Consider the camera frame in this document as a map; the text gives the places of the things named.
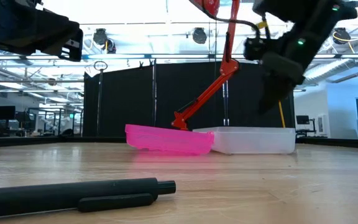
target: computer monitor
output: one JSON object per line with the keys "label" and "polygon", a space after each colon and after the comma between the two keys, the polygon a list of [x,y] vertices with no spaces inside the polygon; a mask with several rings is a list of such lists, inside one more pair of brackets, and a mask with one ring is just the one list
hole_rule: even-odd
{"label": "computer monitor", "polygon": [[15,119],[15,106],[0,106],[0,120]]}
{"label": "computer monitor", "polygon": [[310,124],[310,119],[309,116],[307,115],[299,115],[296,116],[296,122],[298,124]]}
{"label": "computer monitor", "polygon": [[28,112],[17,112],[16,120],[19,122],[19,128],[35,129],[34,116],[34,114],[29,114]]}

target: red robot arm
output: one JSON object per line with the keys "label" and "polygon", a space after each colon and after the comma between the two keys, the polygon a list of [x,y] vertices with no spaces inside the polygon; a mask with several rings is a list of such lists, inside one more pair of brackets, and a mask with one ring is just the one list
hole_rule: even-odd
{"label": "red robot arm", "polygon": [[[200,8],[203,12],[208,11],[210,14],[216,16],[218,14],[219,0],[190,0],[194,5]],[[231,19],[237,19],[237,13],[240,7],[240,0],[233,0],[231,7]],[[236,23],[230,22],[229,28],[226,33],[226,43],[224,46],[224,53],[222,64],[220,68],[221,75],[215,80],[212,85],[208,87],[192,104],[187,107],[182,113],[175,112],[175,120],[172,122],[172,126],[187,130],[186,120],[189,119],[195,112],[198,111],[216,91],[218,91],[223,83],[229,80],[232,75],[238,71],[239,62],[231,58],[231,52],[233,49],[233,40],[236,33]]]}

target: desk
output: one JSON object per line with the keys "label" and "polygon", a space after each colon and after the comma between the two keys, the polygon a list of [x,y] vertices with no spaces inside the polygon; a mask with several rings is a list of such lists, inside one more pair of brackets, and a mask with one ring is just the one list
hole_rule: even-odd
{"label": "desk", "polygon": [[294,155],[157,155],[126,144],[0,148],[0,187],[142,177],[173,179],[177,193],[152,206],[75,210],[0,223],[355,223],[358,149],[297,145]]}

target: spotlight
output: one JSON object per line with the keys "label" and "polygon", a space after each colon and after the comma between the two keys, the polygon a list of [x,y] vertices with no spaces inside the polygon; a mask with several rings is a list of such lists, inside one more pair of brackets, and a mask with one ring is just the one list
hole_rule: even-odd
{"label": "spotlight", "polygon": [[351,35],[348,32],[346,32],[346,28],[344,28],[344,27],[335,28],[333,36],[334,36],[333,41],[335,44],[341,44],[341,45],[347,44],[347,41],[343,41],[343,40],[351,39]]}
{"label": "spotlight", "polygon": [[204,32],[204,28],[196,28],[194,30],[193,40],[197,44],[205,44],[205,42],[206,42],[206,34]]}
{"label": "spotlight", "polygon": [[55,86],[55,85],[57,85],[57,83],[55,83],[56,79],[54,79],[54,78],[48,78],[48,81],[50,81],[50,82],[48,83],[50,86]]}
{"label": "spotlight", "polygon": [[96,32],[93,35],[93,41],[96,44],[103,46],[104,44],[106,44],[106,40],[107,40],[106,29],[96,29]]}
{"label": "spotlight", "polygon": [[96,29],[93,35],[93,41],[99,45],[100,49],[107,49],[107,54],[115,54],[117,51],[114,41],[107,37],[106,29]]}

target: white plastic bin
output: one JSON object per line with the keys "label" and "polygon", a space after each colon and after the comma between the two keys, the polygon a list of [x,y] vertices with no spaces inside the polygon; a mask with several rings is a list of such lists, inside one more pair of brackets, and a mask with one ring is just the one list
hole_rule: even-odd
{"label": "white plastic bin", "polygon": [[213,131],[212,150],[225,154],[290,154],[295,150],[293,128],[216,127],[193,131]]}

